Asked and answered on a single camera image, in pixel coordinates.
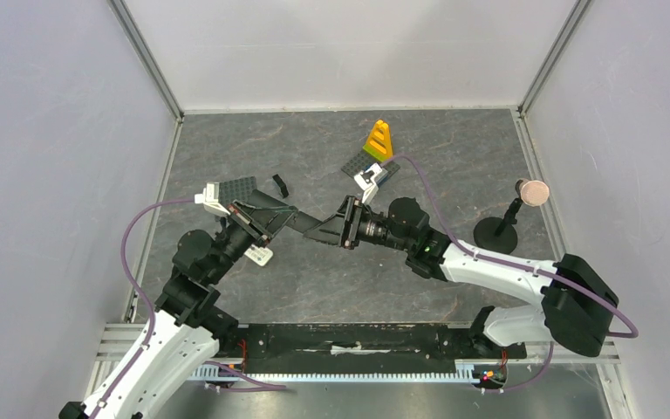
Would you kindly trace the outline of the black slim remote control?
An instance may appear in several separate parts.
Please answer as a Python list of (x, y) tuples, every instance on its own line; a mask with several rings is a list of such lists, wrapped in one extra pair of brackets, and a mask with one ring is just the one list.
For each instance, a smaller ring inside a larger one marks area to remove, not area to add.
[(302, 211), (298, 211), (287, 222), (287, 226), (296, 232), (299, 232), (304, 237), (314, 239), (320, 236), (322, 221), (310, 216)]

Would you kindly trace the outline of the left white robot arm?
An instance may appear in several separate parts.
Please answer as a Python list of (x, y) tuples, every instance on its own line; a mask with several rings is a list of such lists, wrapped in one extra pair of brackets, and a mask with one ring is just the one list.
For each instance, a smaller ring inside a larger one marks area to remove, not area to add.
[(68, 402), (59, 417), (153, 418), (205, 361), (236, 351), (238, 321), (217, 307), (215, 285), (250, 246), (267, 245), (298, 211), (281, 202), (238, 200), (219, 209), (208, 195), (190, 201), (226, 225), (214, 236), (192, 230), (181, 237), (171, 277), (138, 338), (99, 388), (82, 402)]

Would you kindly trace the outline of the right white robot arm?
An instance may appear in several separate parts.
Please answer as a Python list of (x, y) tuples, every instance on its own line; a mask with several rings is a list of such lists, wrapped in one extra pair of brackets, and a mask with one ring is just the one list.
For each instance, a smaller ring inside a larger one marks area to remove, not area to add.
[(349, 250), (366, 242), (404, 251), (407, 266), (420, 277), (477, 285), (524, 301), (524, 306), (485, 307), (477, 314), (468, 342), (480, 356), (514, 344), (554, 341), (575, 354), (596, 357), (619, 302), (581, 257), (523, 259), (453, 242), (430, 226), (428, 213), (409, 197), (392, 201), (387, 213), (375, 213), (348, 196), (304, 237)]

